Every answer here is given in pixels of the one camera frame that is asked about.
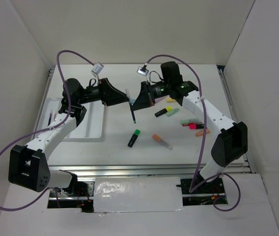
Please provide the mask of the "pink pastel highlighter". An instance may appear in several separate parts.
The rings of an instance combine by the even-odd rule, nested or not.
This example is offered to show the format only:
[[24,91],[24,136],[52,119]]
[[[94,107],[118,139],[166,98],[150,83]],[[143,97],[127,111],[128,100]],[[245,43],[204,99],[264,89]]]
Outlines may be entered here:
[[165,98],[166,98],[166,96],[161,97],[161,98],[157,98],[157,99],[155,99],[155,103],[158,103],[158,102],[162,101],[162,100],[165,99]]

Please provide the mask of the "green ink pen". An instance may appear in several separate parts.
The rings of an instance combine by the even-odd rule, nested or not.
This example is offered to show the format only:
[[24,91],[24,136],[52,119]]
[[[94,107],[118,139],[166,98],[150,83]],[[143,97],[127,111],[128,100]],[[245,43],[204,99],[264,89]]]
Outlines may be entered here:
[[129,102],[129,107],[130,107],[130,112],[131,112],[133,123],[136,124],[137,122],[136,122],[135,114],[134,114],[134,111],[132,108],[132,99],[130,97],[129,90],[127,88],[125,89],[125,93],[126,93],[126,96],[128,97],[128,102]]

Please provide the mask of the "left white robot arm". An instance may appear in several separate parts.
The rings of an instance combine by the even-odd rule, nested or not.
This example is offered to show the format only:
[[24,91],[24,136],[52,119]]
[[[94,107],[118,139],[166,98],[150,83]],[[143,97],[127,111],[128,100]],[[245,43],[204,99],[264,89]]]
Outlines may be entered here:
[[113,87],[108,79],[97,86],[82,87],[75,78],[63,84],[62,106],[45,132],[24,146],[15,145],[10,151],[8,181],[41,192],[46,188],[61,188],[68,196],[79,190],[77,175],[68,171],[50,170],[48,159],[63,139],[83,121],[87,109],[84,104],[101,101],[106,106],[128,102],[128,96]]

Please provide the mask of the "red cap pen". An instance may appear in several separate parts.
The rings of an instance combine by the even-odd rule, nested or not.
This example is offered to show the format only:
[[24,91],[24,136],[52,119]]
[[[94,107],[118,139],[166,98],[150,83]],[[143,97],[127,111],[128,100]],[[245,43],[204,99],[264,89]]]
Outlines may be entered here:
[[190,126],[190,125],[193,125],[193,124],[198,124],[198,123],[183,123],[183,124],[181,124],[182,126]]

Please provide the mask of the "orange cap clear highlighter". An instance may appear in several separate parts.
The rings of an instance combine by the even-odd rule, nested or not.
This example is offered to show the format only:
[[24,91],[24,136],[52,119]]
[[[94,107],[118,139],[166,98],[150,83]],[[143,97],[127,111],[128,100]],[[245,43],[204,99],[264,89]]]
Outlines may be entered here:
[[162,145],[163,147],[167,148],[168,150],[172,150],[173,147],[168,143],[166,142],[165,140],[163,140],[160,136],[158,136],[157,134],[153,134],[152,135],[152,138],[158,142],[160,145]]

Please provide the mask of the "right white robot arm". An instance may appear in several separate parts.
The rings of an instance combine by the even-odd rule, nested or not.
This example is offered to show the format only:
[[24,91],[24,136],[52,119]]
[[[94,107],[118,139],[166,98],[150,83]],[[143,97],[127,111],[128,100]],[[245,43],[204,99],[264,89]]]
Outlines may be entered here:
[[243,122],[225,116],[201,95],[200,85],[184,81],[176,62],[165,62],[160,68],[162,80],[155,84],[142,82],[140,93],[130,109],[134,112],[151,107],[157,98],[168,95],[201,120],[215,137],[215,142],[206,165],[196,168],[191,186],[196,185],[200,192],[207,193],[214,186],[213,178],[247,152],[248,128]]

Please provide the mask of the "red gel pen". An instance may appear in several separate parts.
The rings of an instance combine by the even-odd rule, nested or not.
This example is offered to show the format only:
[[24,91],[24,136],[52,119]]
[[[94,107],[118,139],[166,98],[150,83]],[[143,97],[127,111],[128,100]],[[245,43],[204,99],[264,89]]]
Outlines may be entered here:
[[55,120],[56,116],[57,116],[57,110],[54,110],[53,111],[53,115],[52,115],[52,118],[53,118],[52,121]]

